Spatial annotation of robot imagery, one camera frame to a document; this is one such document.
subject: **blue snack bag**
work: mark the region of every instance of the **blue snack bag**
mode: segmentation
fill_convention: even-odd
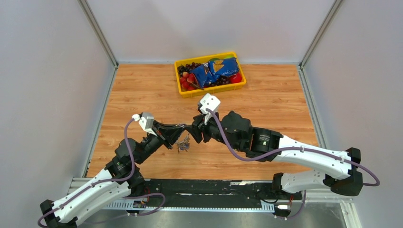
[[[229,77],[239,72],[235,57],[209,61],[209,68],[216,80],[220,76]]]
[[[193,69],[191,73],[194,74],[196,81],[201,88],[204,88],[205,86],[217,81],[217,79],[213,78],[213,75],[208,68],[208,64],[201,64],[197,68]]]

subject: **white bracket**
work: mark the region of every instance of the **white bracket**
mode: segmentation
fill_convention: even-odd
[[[204,117],[204,124],[212,117],[211,113],[207,112],[206,109],[212,110],[214,113],[218,112],[218,107],[220,106],[221,101],[211,94],[206,94],[204,97],[199,101],[199,110],[201,113],[205,114]]]
[[[110,178],[112,178],[112,176],[109,171],[102,169],[94,178],[84,183],[84,185],[80,186],[77,190],[68,196],[54,201],[53,209],[59,208],[62,203],[65,203],[87,186],[90,186],[99,180]],[[74,217],[77,217],[76,225],[80,225],[88,217],[104,208],[109,203],[124,196],[128,196],[131,192],[128,187],[129,184],[126,181],[121,185],[112,181],[100,183],[82,193],[62,209],[55,211],[55,216],[60,218],[59,222],[61,223],[68,223]]]
[[[351,157],[348,156],[348,153],[346,151],[323,149],[313,145],[298,142],[287,137],[286,135],[284,135],[284,137],[280,139],[278,147],[295,147],[295,150],[282,151],[281,154],[275,157],[274,161],[276,162],[289,162],[310,167],[317,171],[324,172],[327,175],[339,180],[345,179],[350,176],[350,174],[348,174],[348,171],[351,169],[351,164],[347,162],[340,162],[339,160],[322,154],[309,152],[307,151],[307,149],[309,148],[319,150],[350,161]]]
[[[317,170],[299,173],[284,173],[281,177],[282,190],[288,193],[296,193],[310,189],[329,189],[323,183],[326,175]]]
[[[132,118],[139,122],[140,127],[143,131],[157,136],[153,131],[154,116],[151,113],[142,113],[141,117],[139,114],[134,114]]]

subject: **wooden tabletop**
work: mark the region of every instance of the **wooden tabletop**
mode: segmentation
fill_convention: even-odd
[[[242,89],[215,94],[221,100],[220,116],[234,110],[255,127],[317,145],[296,66],[242,65],[242,69],[248,81]],[[95,176],[115,156],[124,126],[133,114],[151,112],[161,123],[190,124],[199,114],[200,99],[179,95],[173,64],[120,65],[87,176]],[[128,136],[141,141],[145,132],[133,123]],[[219,142],[197,144],[193,139],[189,152],[162,146],[139,167],[145,178],[222,180],[271,180],[278,172],[308,170],[282,162],[242,162]]]

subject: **small metal object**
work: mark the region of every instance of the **small metal object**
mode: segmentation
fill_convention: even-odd
[[[188,152],[188,149],[190,148],[190,142],[189,142],[189,134],[180,142],[177,142],[176,145],[178,146],[178,153],[181,153],[181,151],[186,151]]]
[[[190,82],[189,84],[191,84],[192,86],[194,86],[194,87],[197,88],[197,89],[204,90],[203,88],[201,88],[200,86],[196,85],[195,83],[191,83],[191,82]]]
[[[277,205],[276,207],[280,210],[291,210],[289,205]]]

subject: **yellow plastic tray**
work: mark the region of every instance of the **yellow plastic tray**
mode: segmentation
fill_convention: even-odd
[[[185,90],[182,89],[181,84],[179,83],[178,66],[191,64],[192,62],[205,63],[205,62],[209,61],[212,58],[224,59],[226,57],[235,57],[235,58],[237,58],[237,55],[234,52],[228,52],[228,53],[216,54],[216,55],[211,55],[211,56],[202,56],[202,57],[196,57],[196,58],[188,58],[188,59],[176,60],[174,62],[174,65],[175,65],[175,73],[176,73],[176,83],[178,84],[179,94],[183,98],[187,98],[187,97],[194,97],[194,96],[204,95],[206,93],[214,94],[214,93],[219,93],[219,92],[222,92],[222,91],[235,90],[235,89],[242,88],[246,84],[246,78],[245,78],[245,75],[243,74],[242,68],[240,67],[240,64],[239,64],[239,61],[238,61],[238,58],[237,58],[237,63],[238,63],[238,67],[240,69],[240,74],[242,75],[242,81],[241,82],[234,83],[234,84],[228,84],[228,85],[219,85],[219,86],[215,86],[215,87],[209,87],[209,88],[205,88],[204,90],[195,89],[195,90],[192,90],[192,91],[185,91]]]

